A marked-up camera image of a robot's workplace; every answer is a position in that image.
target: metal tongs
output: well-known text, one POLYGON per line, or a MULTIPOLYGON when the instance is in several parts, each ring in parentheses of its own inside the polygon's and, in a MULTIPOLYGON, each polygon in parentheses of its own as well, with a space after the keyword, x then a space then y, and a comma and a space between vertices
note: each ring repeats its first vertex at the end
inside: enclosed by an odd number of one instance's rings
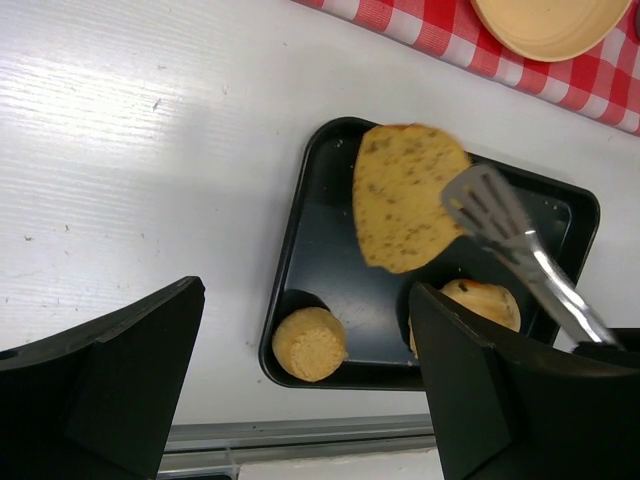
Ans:
POLYGON ((493 253, 576 342, 622 350, 602 318, 545 252, 507 181, 488 165, 475 165, 443 189, 449 215, 483 249, 493 253))

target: black baking tray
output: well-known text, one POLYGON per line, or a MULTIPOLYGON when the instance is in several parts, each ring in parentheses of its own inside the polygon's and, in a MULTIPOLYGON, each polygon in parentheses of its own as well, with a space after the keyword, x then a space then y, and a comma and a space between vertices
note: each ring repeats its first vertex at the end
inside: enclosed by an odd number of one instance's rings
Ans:
MULTIPOLYGON (((287 387, 423 390, 418 362, 409 351, 411 285, 441 288, 456 278, 503 285, 514 295, 521 332, 552 344, 557 324, 500 262, 460 237, 424 267, 401 275, 367 267, 358 247, 351 191, 353 167, 365 132, 375 123, 345 117, 321 127, 309 141, 260 343, 260 364, 287 387), (307 383, 277 362, 271 338, 293 311, 321 306, 343 323, 349 358, 330 377, 307 383)), ((543 245, 575 283, 600 220, 595 196, 582 188, 471 154, 499 169, 536 226, 543 245)))

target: white wooden surface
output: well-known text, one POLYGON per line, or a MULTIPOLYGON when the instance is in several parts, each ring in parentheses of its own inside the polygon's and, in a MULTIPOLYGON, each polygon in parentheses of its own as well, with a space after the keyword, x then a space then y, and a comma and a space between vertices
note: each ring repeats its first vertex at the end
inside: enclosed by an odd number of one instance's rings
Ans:
POLYGON ((256 345, 309 135, 356 115, 593 190, 581 290, 640 323, 640 142, 289 0, 0 0, 0 350, 183 275, 207 303, 177 423, 422 413, 283 389, 256 345))
POLYGON ((444 480, 436 449, 384 455, 256 463, 240 468, 239 480, 444 480))

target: checkered cloth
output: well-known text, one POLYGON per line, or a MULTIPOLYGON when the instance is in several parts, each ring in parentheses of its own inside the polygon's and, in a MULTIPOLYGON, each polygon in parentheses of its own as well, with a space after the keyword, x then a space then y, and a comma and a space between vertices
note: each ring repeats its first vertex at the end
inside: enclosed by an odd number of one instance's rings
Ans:
POLYGON ((503 47, 469 0, 296 0, 449 63, 640 135, 640 0, 603 42, 573 60, 542 63, 503 47))

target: beige plate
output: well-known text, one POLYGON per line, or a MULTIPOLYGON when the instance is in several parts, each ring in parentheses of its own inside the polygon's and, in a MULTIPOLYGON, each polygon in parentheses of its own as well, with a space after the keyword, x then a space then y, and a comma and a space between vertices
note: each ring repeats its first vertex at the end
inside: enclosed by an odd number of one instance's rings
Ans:
POLYGON ((559 62, 586 52, 632 0, 472 0, 489 31, 523 57, 559 62))

